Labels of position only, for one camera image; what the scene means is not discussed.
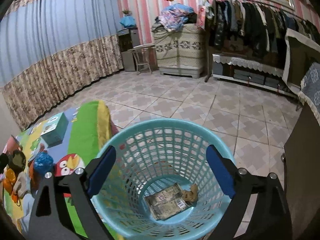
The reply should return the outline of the beige denim cloth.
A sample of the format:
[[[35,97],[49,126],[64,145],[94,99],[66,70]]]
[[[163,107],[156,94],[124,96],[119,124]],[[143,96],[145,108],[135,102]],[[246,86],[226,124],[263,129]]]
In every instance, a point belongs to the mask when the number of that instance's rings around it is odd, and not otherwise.
[[[30,192],[30,178],[25,172],[21,172],[18,175],[16,183],[13,187],[13,193],[20,199],[23,199],[24,196]]]

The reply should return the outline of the pile of folded bedding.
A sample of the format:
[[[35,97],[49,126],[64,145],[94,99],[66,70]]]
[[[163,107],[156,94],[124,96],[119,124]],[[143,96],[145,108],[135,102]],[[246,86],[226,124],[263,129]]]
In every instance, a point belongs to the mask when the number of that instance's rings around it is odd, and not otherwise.
[[[192,7],[176,3],[164,8],[160,15],[155,18],[151,27],[153,33],[166,30],[167,32],[178,32],[185,24],[195,24],[197,14]]]

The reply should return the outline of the colourful cartoon play mat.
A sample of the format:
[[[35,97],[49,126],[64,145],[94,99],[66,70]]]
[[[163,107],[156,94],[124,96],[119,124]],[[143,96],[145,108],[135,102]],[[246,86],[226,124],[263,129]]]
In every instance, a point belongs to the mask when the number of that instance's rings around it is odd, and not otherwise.
[[[5,209],[24,237],[28,237],[35,196],[44,177],[34,170],[37,154],[47,152],[52,156],[54,165],[51,171],[54,176],[70,175],[77,168],[86,167],[108,140],[118,133],[103,100],[90,101],[63,113],[68,126],[60,144],[48,147],[40,137],[47,119],[17,137],[10,137],[4,148],[4,152],[9,155],[9,164],[1,172],[1,181],[6,190]],[[31,190],[23,199],[13,193],[21,172],[30,178]]]

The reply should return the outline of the hanging dark clothes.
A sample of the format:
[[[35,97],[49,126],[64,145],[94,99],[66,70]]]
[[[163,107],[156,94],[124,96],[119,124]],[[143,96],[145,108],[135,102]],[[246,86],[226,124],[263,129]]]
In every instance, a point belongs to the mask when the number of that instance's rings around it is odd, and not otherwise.
[[[285,34],[292,29],[319,43],[319,31],[283,10],[239,0],[213,0],[207,7],[208,44],[218,52],[260,61],[276,68],[285,62]]]

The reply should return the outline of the blue plastic bag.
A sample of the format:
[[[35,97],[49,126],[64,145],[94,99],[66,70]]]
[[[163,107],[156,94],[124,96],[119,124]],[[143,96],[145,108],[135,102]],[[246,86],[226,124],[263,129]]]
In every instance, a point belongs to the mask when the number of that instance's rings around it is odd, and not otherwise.
[[[54,160],[47,152],[40,152],[34,159],[34,170],[44,176],[53,169]]]

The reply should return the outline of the printed paper wrapper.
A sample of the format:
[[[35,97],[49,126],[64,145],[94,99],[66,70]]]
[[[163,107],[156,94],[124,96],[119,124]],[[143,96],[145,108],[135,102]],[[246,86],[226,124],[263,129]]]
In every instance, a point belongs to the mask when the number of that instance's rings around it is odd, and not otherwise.
[[[184,200],[183,190],[178,183],[144,199],[155,220],[167,220],[192,207],[190,202]]]

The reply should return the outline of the teal tissue box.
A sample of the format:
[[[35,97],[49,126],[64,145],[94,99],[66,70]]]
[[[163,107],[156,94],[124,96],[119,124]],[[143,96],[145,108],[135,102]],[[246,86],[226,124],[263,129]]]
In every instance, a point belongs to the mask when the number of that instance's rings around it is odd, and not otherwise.
[[[65,114],[58,113],[47,120],[40,137],[48,147],[56,146],[63,141],[67,126],[68,120]]]

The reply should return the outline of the brown paper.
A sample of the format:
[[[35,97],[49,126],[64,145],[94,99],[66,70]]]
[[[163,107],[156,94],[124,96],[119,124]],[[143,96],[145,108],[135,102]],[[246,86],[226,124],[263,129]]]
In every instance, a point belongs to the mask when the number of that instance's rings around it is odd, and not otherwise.
[[[198,199],[198,187],[196,184],[190,186],[190,190],[182,190],[182,197],[185,202],[196,202]]]

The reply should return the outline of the blue and floral curtain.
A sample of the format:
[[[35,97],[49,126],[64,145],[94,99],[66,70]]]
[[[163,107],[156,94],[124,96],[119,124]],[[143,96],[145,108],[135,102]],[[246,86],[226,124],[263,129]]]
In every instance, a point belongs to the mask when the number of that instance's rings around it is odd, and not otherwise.
[[[20,129],[122,70],[117,0],[14,0],[1,21],[1,90]]]

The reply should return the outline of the dark wooden furniture side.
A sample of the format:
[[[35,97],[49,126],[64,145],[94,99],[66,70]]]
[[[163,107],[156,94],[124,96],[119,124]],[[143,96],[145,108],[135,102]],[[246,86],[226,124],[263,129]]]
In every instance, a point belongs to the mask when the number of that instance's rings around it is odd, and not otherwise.
[[[284,150],[293,239],[319,239],[319,123],[307,104]]]

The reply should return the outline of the grey water dispenser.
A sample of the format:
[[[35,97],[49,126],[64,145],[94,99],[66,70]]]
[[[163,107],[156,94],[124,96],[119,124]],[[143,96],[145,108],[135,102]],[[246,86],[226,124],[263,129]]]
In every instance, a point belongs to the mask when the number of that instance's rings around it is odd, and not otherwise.
[[[122,29],[118,31],[118,38],[124,70],[126,72],[135,72],[136,64],[131,50],[140,45],[138,28]]]

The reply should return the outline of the metal clothes rack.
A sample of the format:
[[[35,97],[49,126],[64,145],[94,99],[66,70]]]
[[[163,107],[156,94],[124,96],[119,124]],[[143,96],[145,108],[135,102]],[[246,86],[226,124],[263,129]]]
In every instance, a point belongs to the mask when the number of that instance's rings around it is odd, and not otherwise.
[[[319,27],[270,3],[203,0],[197,24],[207,32],[214,75],[275,88],[298,86],[319,62]]]

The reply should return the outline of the blue covered water bottle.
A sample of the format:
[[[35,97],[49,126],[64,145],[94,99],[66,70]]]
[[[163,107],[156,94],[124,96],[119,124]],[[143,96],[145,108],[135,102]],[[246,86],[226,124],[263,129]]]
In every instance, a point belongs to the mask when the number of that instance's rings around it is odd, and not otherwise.
[[[120,19],[120,24],[123,28],[135,28],[136,25],[136,21],[134,19],[134,17],[132,16],[132,13],[130,10],[123,10],[123,17]]]

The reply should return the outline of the low lace covered shelf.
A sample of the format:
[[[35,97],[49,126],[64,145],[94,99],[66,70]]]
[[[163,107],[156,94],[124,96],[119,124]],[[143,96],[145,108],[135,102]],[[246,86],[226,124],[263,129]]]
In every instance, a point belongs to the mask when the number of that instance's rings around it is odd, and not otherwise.
[[[207,77],[242,83],[273,93],[296,98],[294,85],[285,83],[284,71],[257,61],[236,56],[212,54],[207,57]]]

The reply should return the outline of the blue patterned cloth cover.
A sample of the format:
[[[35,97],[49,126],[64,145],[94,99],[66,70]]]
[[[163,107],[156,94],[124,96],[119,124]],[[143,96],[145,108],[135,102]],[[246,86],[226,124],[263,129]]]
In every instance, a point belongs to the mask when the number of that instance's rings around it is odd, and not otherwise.
[[[300,101],[310,107],[318,124],[320,122],[319,105],[320,105],[320,74],[319,63],[313,62],[306,72],[300,83],[298,97]]]

